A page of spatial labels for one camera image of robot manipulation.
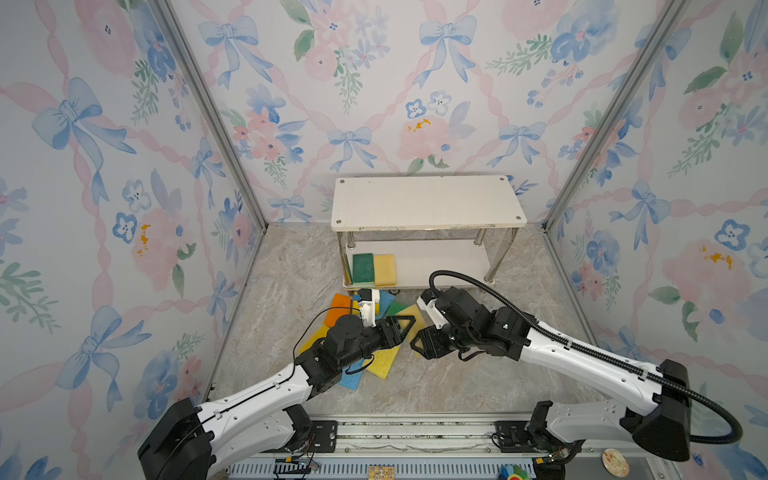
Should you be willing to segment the dark green scouring sponge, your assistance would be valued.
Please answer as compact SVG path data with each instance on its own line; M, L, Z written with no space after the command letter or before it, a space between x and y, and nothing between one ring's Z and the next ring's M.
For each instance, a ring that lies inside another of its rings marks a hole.
M372 253L353 255L352 280L356 285L373 284L375 282L375 262Z

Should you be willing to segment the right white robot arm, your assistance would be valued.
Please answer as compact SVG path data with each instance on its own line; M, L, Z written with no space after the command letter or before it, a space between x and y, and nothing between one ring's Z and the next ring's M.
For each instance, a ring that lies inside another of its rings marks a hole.
M417 333L411 347L426 359L452 352L464 361L475 354L504 357L549 368L605 395L591 403L538 402L529 420L498 428L502 450L568 456L588 440L633 441L667 460L690 458L691 402L650 378L659 374L684 386L687 375L681 365L666 361L656 366L593 350L509 306L490 311L455 287L440 294L426 290L417 305L431 324Z

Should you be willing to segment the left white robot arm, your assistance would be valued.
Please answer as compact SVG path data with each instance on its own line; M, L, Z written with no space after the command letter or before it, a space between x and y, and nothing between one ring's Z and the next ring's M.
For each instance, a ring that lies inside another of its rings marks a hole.
M220 400L176 402L138 450L145 478L209 479L254 454L306 450L312 421L304 403L354 363L401 345L415 323L412 315L388 316L367 326L347 314L272 377Z

